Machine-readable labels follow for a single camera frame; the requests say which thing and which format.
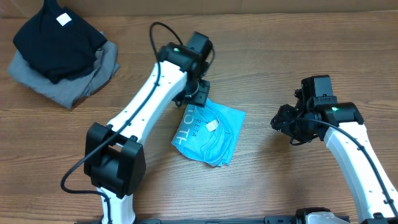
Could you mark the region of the light blue printed t-shirt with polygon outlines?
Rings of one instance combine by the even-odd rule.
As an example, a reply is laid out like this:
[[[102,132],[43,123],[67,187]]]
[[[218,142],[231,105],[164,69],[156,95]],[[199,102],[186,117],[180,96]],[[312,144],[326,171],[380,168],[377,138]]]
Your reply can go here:
[[[246,113],[207,99],[188,105],[171,143],[185,157],[212,167],[229,165]]]

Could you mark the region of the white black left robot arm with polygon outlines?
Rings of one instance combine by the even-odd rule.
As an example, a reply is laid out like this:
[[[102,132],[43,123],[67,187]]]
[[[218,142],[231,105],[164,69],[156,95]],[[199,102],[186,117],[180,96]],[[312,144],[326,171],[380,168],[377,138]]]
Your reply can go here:
[[[122,112],[88,130],[83,170],[101,196],[102,223],[134,223],[133,193],[146,172],[147,137],[171,101],[205,105],[210,83],[202,78],[214,52],[209,40],[163,46],[150,77]]]

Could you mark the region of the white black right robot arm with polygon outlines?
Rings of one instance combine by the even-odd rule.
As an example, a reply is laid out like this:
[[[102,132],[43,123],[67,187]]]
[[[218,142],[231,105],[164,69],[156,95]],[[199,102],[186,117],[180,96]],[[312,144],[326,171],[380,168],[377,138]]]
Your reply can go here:
[[[364,119],[354,103],[338,103],[331,90],[296,90],[295,106],[282,105],[273,129],[291,144],[323,141],[347,182],[361,223],[397,223],[397,190],[372,149]]]

